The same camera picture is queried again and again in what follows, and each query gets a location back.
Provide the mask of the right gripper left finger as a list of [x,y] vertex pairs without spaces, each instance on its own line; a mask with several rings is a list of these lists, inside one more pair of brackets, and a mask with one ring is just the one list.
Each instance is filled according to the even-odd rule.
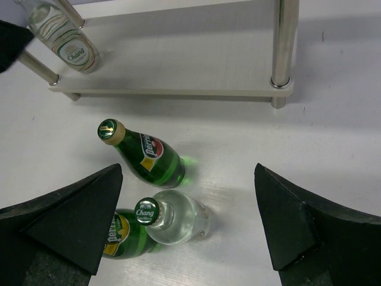
[[1,209],[1,285],[88,285],[97,274],[123,175],[112,164]]

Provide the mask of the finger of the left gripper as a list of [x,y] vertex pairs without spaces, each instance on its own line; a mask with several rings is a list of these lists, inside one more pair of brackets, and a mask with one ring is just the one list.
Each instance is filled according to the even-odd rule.
[[25,28],[1,20],[0,66],[1,73],[7,71],[33,40],[33,33]]

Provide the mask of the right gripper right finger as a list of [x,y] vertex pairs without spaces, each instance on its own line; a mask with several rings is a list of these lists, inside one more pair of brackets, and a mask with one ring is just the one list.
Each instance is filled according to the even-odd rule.
[[380,285],[380,217],[307,191],[262,164],[254,185],[282,285]]

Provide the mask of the green glass bottle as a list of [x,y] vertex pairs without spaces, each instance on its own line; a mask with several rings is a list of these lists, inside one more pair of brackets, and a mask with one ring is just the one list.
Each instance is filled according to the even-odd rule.
[[108,231],[102,256],[108,259],[131,259],[158,250],[160,245],[139,224],[133,210],[117,209]]
[[97,134],[100,140],[118,151],[140,180],[155,187],[172,189],[184,179],[184,162],[166,142],[128,130],[116,119],[102,121]]

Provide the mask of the green glass bottle front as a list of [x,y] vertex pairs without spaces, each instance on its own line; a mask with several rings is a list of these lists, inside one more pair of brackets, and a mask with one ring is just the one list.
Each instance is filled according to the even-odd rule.
[[158,250],[160,245],[139,224],[133,210],[117,209],[108,231],[102,256],[108,259],[131,259]]

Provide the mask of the clear soda bottle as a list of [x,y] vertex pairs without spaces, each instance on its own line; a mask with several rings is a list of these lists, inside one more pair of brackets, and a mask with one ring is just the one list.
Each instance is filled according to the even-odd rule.
[[101,62],[98,50],[54,1],[17,1],[31,32],[77,72],[89,74]]
[[139,200],[133,214],[147,234],[163,245],[201,240],[211,225],[208,209],[201,202],[173,189]]

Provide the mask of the white two-tier shelf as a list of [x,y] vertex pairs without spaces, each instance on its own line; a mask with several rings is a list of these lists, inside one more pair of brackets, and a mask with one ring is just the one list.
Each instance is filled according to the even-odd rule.
[[282,108],[291,76],[298,1],[105,1],[76,5],[102,55],[96,72],[67,67],[40,41],[26,63],[54,92],[269,98]]

